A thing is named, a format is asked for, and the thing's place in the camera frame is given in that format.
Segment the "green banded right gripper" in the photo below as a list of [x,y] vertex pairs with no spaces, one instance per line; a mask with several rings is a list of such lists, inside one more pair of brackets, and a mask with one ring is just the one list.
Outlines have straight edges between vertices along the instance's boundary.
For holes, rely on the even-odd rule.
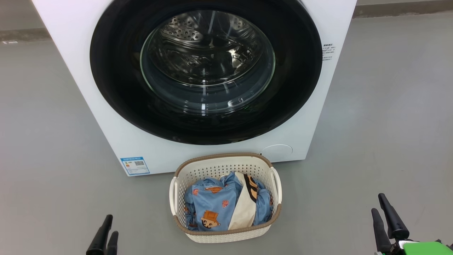
[[[453,255],[453,244],[445,245],[440,240],[435,242],[402,240],[409,239],[409,230],[385,194],[380,193],[378,199],[387,222],[387,235],[380,213],[376,208],[372,208],[377,255]],[[400,241],[392,245],[389,239]]]

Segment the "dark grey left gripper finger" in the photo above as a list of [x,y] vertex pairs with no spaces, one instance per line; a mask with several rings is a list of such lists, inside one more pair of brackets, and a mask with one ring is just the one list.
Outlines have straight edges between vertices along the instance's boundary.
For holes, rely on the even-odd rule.
[[107,215],[96,232],[91,244],[86,250],[86,255],[107,255],[107,240],[112,225],[113,216]]
[[107,244],[106,255],[117,255],[118,237],[118,231],[113,231]]

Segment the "blue bear pyjama with cream panel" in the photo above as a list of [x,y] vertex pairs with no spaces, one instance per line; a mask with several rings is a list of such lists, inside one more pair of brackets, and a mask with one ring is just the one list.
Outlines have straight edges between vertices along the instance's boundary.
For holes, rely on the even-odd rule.
[[197,181],[184,195],[186,224],[191,231],[228,231],[236,195],[220,178]]

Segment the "black round glass washer door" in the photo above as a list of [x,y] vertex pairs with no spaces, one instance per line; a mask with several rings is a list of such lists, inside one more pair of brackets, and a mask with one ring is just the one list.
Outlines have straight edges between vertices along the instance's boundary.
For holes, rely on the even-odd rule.
[[[142,76],[140,53],[148,35],[173,16],[195,10],[232,13],[270,40],[275,71],[267,88],[233,112],[199,115],[161,100]],[[314,91],[322,68],[319,32],[296,0],[113,0],[92,36],[90,60],[107,102],[134,126],[186,144],[245,141],[289,120]]]

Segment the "white front-load washing machine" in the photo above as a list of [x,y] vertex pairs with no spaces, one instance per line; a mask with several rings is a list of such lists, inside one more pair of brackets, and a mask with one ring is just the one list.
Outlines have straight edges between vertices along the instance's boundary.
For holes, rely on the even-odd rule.
[[107,102],[95,81],[89,59],[92,36],[112,0],[32,0],[79,90],[120,163],[120,158],[143,157],[151,174],[174,172],[191,158],[212,154],[252,152],[285,144],[292,154],[285,161],[304,160],[326,100],[357,0],[296,0],[319,32],[321,45],[335,53],[322,61],[320,77],[307,102],[287,121],[255,138],[223,145],[184,144],[160,138],[134,126]]

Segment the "blue energy label sticker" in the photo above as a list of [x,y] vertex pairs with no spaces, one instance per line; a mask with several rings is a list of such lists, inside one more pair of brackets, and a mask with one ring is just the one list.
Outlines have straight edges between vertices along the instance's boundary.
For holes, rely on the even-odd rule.
[[120,163],[122,164],[128,176],[142,176],[151,174],[143,157],[120,158]]

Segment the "round white filter cover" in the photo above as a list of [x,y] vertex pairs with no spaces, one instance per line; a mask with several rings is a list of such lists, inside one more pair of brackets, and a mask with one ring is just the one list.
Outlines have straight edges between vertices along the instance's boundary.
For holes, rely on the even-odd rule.
[[259,154],[271,162],[285,161],[293,152],[292,147],[285,144],[275,144],[262,149]]

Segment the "cream perforated laundry basket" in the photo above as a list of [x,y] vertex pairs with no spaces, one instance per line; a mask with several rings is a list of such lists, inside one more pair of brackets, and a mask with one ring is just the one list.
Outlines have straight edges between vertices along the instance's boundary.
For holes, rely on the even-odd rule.
[[[183,195],[196,181],[207,177],[220,178],[237,171],[260,181],[270,192],[273,210],[270,220],[258,226],[226,231],[192,231],[185,216]],[[169,189],[172,216],[177,226],[194,242],[202,244],[239,242],[264,235],[277,220],[281,212],[282,184],[277,170],[262,155],[243,152],[206,155],[184,162],[173,176]]]

